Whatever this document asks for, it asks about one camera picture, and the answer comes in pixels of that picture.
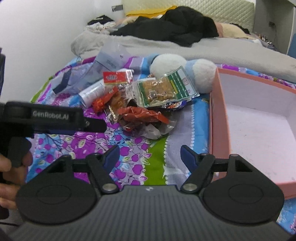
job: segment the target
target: human hand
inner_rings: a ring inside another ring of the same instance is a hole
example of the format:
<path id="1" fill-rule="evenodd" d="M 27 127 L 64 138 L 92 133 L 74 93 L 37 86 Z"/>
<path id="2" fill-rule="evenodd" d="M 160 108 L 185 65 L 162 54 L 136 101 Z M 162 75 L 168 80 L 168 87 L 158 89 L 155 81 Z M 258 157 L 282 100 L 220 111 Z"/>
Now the human hand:
<path id="1" fill-rule="evenodd" d="M 3 172 L 3 178 L 13 184 L 0 183 L 0 205 L 8 209 L 16 209 L 15 197 L 20 186 L 25 183 L 28 166 L 33 162 L 33 157 L 28 152 L 23 160 L 22 166 L 15 168 L 11 166 L 11 161 L 0 154 L 0 172 Z"/>

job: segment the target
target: headboard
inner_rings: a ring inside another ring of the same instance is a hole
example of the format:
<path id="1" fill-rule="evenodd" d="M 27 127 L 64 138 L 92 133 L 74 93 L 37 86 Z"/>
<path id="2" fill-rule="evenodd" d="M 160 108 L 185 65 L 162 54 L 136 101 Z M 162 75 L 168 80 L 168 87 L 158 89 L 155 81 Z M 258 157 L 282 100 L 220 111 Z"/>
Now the headboard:
<path id="1" fill-rule="evenodd" d="M 253 30 L 255 6 L 246 0 L 122 0 L 125 13 L 141 9 L 188 6 L 221 23 L 236 23 Z"/>

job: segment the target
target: white plush toy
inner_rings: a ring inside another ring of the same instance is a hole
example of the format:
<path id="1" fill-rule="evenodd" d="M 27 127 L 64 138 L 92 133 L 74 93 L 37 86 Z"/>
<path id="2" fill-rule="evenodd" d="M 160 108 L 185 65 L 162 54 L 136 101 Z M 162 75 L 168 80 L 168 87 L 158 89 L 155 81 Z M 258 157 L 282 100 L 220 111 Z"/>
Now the white plush toy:
<path id="1" fill-rule="evenodd" d="M 148 62 L 151 64 L 150 73 L 156 78 L 183 66 L 199 93 L 210 93 L 212 90 L 217 68 L 212 61 L 206 59 L 187 61 L 177 54 L 161 54 L 149 56 Z"/>

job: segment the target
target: pink box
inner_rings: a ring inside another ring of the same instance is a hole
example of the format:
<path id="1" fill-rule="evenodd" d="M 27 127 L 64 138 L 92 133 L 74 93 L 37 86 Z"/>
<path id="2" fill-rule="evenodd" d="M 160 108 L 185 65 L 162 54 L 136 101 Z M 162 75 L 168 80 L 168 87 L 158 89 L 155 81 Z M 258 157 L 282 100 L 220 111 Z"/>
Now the pink box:
<path id="1" fill-rule="evenodd" d="M 210 96 L 210 152 L 217 158 L 241 155 L 286 199 L 296 197 L 296 90 L 218 69 Z"/>

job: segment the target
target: gray blanket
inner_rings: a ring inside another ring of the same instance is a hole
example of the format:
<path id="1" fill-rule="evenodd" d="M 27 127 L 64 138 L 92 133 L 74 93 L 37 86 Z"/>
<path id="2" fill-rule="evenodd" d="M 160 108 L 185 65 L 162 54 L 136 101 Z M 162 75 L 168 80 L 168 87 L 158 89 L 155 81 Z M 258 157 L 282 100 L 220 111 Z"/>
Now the gray blanket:
<path id="1" fill-rule="evenodd" d="M 132 36 L 110 36 L 85 30 L 74 39 L 71 50 L 79 57 L 92 57 L 98 54 L 105 41 L 111 39 L 126 47 L 131 55 L 173 53 L 187 60 L 205 58 L 216 64 L 245 67 L 296 83 L 296 59 L 241 39 L 202 39 L 187 48 L 172 42 L 145 40 Z"/>

